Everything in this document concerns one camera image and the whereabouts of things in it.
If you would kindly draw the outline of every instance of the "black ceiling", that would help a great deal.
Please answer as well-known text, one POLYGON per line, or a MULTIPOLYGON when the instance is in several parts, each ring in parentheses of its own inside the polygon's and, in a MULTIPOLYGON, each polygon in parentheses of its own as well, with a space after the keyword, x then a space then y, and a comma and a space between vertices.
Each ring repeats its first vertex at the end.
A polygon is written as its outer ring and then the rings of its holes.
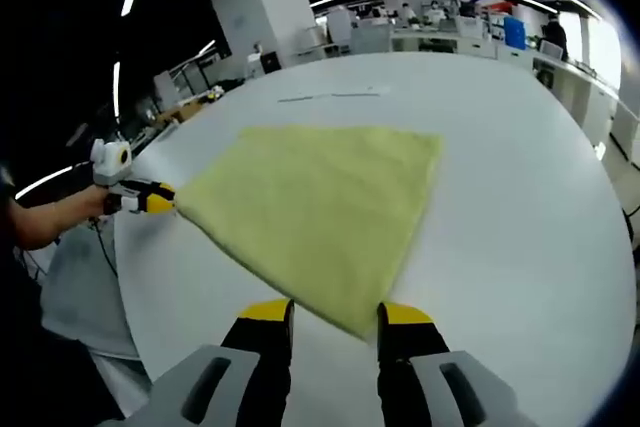
POLYGON ((224 43, 209 0, 135 0, 124 19, 122 2, 8 0, 4 80, 10 95, 2 138, 23 182, 66 162, 65 141, 111 101, 116 59, 122 63, 126 113, 154 74, 195 55, 213 38, 224 43), (38 155, 16 148, 36 142, 50 148, 38 155))

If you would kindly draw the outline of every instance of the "person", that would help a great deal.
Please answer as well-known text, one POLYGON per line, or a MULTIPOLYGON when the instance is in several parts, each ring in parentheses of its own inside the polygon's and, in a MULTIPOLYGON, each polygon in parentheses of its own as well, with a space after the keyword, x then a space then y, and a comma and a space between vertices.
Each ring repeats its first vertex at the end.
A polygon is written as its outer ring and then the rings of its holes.
POLYGON ((569 59, 567 53, 567 34, 560 25, 556 14, 549 15, 549 22, 542 27, 542 35, 542 40, 546 40, 562 48, 562 60, 566 62, 569 59))
POLYGON ((418 16, 413 11, 413 9, 409 6, 409 4, 405 2, 404 4, 402 4, 402 20, 404 20, 407 23, 410 23, 410 21, 413 19, 417 21, 418 16))
POLYGON ((433 0, 431 2, 431 7, 427 11, 427 19, 429 23, 435 25, 436 27, 440 25, 440 21, 447 18, 447 15, 444 13, 444 10, 440 8, 437 0, 433 0))
POLYGON ((7 317, 3 322, 3 379, 7 387, 3 414, 5 419, 9 416, 7 425, 46 421, 51 425, 89 426, 121 419, 87 349, 41 326, 40 286, 14 254, 16 248, 44 247, 64 231, 102 215, 107 191, 90 186, 58 202, 24 208, 14 200, 13 190, 3 176, 0 312, 7 317))

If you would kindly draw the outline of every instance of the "yellow cloth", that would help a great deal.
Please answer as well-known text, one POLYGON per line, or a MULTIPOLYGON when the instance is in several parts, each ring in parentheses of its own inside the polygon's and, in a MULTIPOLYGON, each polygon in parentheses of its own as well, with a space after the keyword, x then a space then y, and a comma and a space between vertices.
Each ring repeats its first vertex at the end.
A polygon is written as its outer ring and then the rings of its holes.
POLYGON ((400 269, 440 149, 437 136, 382 127, 250 128, 176 203, 256 275, 364 337, 400 269))

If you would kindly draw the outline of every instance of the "window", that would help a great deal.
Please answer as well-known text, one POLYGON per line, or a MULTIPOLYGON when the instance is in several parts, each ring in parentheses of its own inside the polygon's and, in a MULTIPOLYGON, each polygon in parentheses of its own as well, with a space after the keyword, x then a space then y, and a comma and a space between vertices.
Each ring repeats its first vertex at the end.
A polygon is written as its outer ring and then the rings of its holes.
POLYGON ((571 60, 582 62, 582 30, 580 16, 574 12, 560 12, 560 25, 567 34, 567 55, 571 60))
POLYGON ((589 63, 599 77, 612 87, 620 88, 620 39, 615 28, 602 20, 589 17, 589 63))

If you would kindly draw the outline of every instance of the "white cabinet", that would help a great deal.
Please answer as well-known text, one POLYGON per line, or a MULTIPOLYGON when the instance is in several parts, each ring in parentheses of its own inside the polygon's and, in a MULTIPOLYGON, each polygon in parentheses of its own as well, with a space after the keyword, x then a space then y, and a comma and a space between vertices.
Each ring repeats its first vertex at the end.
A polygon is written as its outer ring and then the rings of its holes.
POLYGON ((493 42, 480 39, 458 39, 458 53, 464 55, 474 55, 487 59, 496 58, 496 46, 493 42))
POLYGON ((582 131, 591 141, 591 145, 596 146, 606 141, 614 102, 615 100, 609 94, 596 85, 590 84, 582 131))
POLYGON ((522 67, 533 74, 533 54, 531 52, 498 44, 497 55, 499 61, 522 67))

